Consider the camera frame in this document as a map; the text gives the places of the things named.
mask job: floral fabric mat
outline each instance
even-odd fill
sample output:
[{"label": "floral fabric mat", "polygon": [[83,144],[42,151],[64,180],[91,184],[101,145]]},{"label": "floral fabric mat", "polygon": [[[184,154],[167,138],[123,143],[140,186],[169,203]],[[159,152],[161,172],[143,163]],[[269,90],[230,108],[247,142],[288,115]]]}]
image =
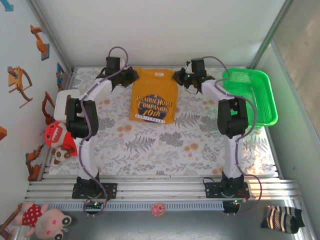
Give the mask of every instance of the floral fabric mat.
[{"label": "floral fabric mat", "polygon": [[[99,67],[79,67],[72,86],[84,93],[100,73]],[[208,73],[220,79],[223,68]],[[205,95],[179,86],[173,124],[129,120],[132,85],[117,86],[97,104],[99,131],[95,160],[100,175],[220,175],[225,144],[217,126],[218,105]],[[245,173],[274,175],[274,160],[264,128],[243,141],[241,168]],[[50,175],[77,175],[79,162],[69,159],[51,164]]]}]

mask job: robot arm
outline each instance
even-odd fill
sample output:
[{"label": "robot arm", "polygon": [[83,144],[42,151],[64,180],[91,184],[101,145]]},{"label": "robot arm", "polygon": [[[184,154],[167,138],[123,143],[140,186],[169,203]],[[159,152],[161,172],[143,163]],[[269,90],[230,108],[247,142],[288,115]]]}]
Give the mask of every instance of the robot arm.
[{"label": "robot arm", "polygon": [[203,58],[187,62],[187,68],[175,72],[173,78],[178,84],[188,88],[193,85],[198,92],[218,103],[217,125],[225,143],[225,163],[222,172],[221,191],[225,196],[233,196],[244,188],[244,175],[238,167],[242,159],[243,139],[248,127],[246,101],[223,89],[212,76],[207,76]]},{"label": "robot arm", "polygon": [[88,197],[96,197],[101,193],[97,184],[100,180],[94,154],[95,136],[99,129],[96,103],[104,100],[117,85],[127,86],[139,77],[132,67],[126,68],[125,61],[119,57],[108,56],[106,60],[105,74],[99,74],[92,87],[79,98],[70,98],[67,102],[66,129],[74,139],[82,166],[73,191]]}]

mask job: black and white sock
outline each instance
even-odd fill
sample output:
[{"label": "black and white sock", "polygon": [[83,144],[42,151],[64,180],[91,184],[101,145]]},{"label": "black and white sock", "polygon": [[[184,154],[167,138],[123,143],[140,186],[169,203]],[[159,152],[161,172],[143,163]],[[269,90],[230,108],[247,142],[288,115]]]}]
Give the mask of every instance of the black and white sock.
[{"label": "black and white sock", "polygon": [[302,210],[290,206],[268,206],[271,209],[275,209],[279,212],[286,213],[292,217],[295,217],[298,221],[299,228],[305,227],[302,220]]},{"label": "black and white sock", "polygon": [[261,227],[288,234],[296,234],[299,230],[298,220],[295,217],[270,207],[266,207]]}]

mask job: pink cookie toy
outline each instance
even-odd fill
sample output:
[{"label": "pink cookie toy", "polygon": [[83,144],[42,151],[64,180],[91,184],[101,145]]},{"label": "pink cookie toy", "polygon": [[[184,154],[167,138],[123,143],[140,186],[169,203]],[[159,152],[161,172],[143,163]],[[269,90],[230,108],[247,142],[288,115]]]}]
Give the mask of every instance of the pink cookie toy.
[{"label": "pink cookie toy", "polygon": [[153,216],[159,217],[166,212],[166,206],[163,203],[155,203],[151,207]]},{"label": "pink cookie toy", "polygon": [[71,217],[64,215],[59,209],[48,210],[48,203],[42,206],[36,205],[34,202],[26,202],[22,205],[23,214],[18,215],[14,219],[16,226],[30,226],[31,228],[25,234],[30,237],[32,234],[42,240],[54,239],[61,240],[64,236],[63,228],[71,223]]}]

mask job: yellow t-shirt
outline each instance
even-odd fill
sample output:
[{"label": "yellow t-shirt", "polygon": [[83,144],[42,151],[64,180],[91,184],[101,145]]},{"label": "yellow t-shirt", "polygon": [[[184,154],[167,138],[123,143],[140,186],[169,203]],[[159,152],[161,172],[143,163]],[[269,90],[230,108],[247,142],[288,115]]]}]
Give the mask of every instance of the yellow t-shirt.
[{"label": "yellow t-shirt", "polygon": [[169,69],[135,69],[130,120],[171,124],[175,121],[178,86]]}]

